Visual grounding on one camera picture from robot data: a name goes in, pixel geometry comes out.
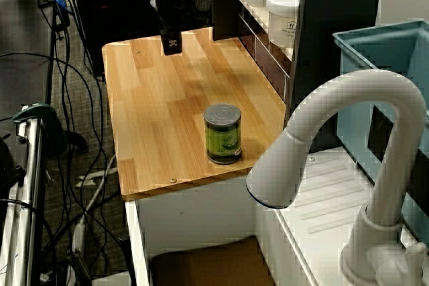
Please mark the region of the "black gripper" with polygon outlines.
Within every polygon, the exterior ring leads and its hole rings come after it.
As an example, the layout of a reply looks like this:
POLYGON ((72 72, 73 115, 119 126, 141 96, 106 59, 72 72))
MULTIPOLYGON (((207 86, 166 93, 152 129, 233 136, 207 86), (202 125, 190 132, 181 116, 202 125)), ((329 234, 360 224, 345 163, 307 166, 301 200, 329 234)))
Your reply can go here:
POLYGON ((166 56, 182 53, 182 0, 156 0, 162 49, 166 56))

